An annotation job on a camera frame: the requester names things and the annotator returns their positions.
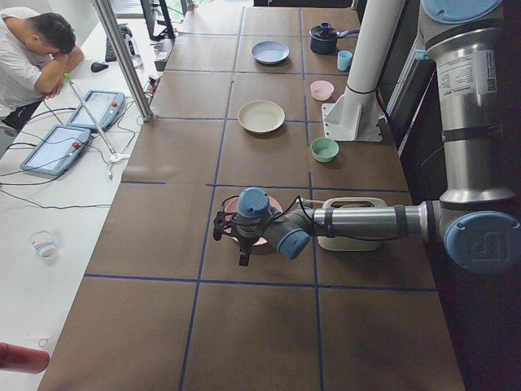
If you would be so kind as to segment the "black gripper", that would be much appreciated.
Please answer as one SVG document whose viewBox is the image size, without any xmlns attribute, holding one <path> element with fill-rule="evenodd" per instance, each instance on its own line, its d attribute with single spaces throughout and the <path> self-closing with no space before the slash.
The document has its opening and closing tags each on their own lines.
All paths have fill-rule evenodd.
<svg viewBox="0 0 521 391">
<path fill-rule="evenodd" d="M 249 265 L 249 255 L 251 254 L 252 247 L 256 243 L 256 237 L 244 237 L 241 236 L 239 238 L 239 265 L 240 266 L 248 266 Z"/>
</svg>

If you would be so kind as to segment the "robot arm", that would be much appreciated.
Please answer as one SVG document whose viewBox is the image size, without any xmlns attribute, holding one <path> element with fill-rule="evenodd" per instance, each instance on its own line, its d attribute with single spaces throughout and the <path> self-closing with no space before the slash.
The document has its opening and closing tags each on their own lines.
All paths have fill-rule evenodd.
<svg viewBox="0 0 521 391">
<path fill-rule="evenodd" d="M 297 257 L 313 236 L 383 241 L 421 235 L 442 241 L 460 267 L 483 275 L 520 261 L 520 222 L 509 215 L 513 192 L 500 184 L 494 161 L 501 137 L 494 46 L 503 29 L 499 1 L 423 1 L 417 57 L 436 63 L 447 177 L 437 201 L 383 208 L 299 207 L 279 212 L 259 187 L 243 190 L 235 213 L 219 213 L 213 235 L 235 237 L 239 262 L 265 239 Z"/>
</svg>

